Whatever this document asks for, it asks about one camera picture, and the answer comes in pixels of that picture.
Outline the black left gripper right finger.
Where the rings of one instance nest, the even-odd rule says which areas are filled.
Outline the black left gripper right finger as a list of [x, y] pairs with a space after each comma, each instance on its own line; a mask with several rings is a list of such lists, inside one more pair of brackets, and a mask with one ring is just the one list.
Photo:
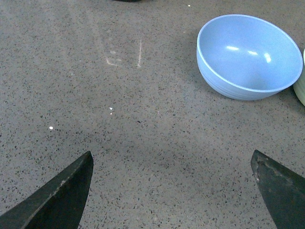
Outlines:
[[305, 178], [255, 150], [251, 168], [278, 229], [305, 227]]

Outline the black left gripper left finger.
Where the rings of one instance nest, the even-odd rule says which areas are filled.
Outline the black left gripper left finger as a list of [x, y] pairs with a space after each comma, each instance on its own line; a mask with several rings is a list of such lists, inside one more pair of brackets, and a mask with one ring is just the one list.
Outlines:
[[93, 173], [87, 151], [27, 199], [1, 215], [2, 229], [76, 229]]

